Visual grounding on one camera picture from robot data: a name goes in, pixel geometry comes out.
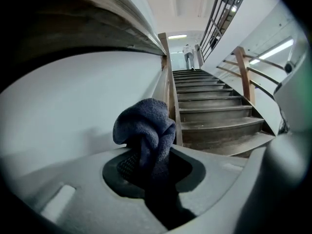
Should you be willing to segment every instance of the black rubber seal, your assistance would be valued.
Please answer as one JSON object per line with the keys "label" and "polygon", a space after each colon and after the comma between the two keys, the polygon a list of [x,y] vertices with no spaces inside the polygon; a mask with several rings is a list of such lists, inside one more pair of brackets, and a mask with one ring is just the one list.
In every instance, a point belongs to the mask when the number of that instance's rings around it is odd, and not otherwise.
{"label": "black rubber seal", "polygon": [[[132,149],[104,165],[104,181],[119,196],[144,199],[144,184],[137,179],[139,155],[138,150]],[[174,178],[177,192],[185,193],[199,185],[206,175],[206,169],[200,161],[171,148],[169,173]]]}

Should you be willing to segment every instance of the ceiling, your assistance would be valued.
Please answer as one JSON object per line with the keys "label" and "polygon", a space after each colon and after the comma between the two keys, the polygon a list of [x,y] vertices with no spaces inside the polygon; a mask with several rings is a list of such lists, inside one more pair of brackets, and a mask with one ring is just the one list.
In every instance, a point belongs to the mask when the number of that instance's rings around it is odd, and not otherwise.
{"label": "ceiling", "polygon": [[158,33],[203,31],[214,0],[147,0]]}

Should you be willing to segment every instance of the fluorescent light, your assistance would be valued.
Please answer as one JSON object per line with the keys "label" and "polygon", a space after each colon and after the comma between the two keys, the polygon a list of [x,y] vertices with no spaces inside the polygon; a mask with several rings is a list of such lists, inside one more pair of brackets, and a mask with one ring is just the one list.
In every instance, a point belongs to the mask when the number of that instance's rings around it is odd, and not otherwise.
{"label": "fluorescent light", "polygon": [[176,39],[176,38],[184,38],[187,37],[187,35],[176,35],[176,36],[170,36],[168,39]]}
{"label": "fluorescent light", "polygon": [[260,61],[259,60],[253,60],[253,61],[250,62],[250,64],[254,65],[254,64],[258,63],[258,62],[260,62]]}
{"label": "fluorescent light", "polygon": [[[283,43],[282,45],[277,46],[276,48],[272,49],[271,51],[259,56],[259,59],[264,60],[266,58],[269,58],[272,55],[275,55],[276,53],[281,52],[282,50],[287,49],[288,47],[290,47],[292,45],[293,45],[293,39],[291,39],[291,40]],[[260,62],[260,61],[259,60],[253,60],[250,62],[250,64],[253,65],[253,64],[256,64],[258,62]]]}

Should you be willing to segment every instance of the dark blue cloth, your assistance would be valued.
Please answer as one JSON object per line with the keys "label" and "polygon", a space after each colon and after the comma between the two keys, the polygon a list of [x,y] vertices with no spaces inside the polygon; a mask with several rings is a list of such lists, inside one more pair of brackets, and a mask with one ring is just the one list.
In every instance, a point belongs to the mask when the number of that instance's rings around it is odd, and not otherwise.
{"label": "dark blue cloth", "polygon": [[181,206],[173,178],[169,174],[169,152],[176,136],[175,122],[168,117],[167,105],[144,99],[117,118],[113,139],[141,150],[138,176],[144,181],[144,201],[169,230],[195,216]]}
{"label": "dark blue cloth", "polygon": [[116,144],[141,149],[140,172],[149,175],[152,186],[168,183],[169,151],[176,136],[175,122],[168,117],[167,105],[148,98],[123,111],[114,124]]}

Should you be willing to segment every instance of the staircase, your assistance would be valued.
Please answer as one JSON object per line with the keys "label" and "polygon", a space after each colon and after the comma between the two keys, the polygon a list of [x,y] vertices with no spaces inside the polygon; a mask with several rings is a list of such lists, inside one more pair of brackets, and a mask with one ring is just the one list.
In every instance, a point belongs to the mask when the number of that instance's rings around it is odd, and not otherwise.
{"label": "staircase", "polygon": [[216,77],[202,70],[173,74],[184,147],[248,157],[275,137],[256,109]]}

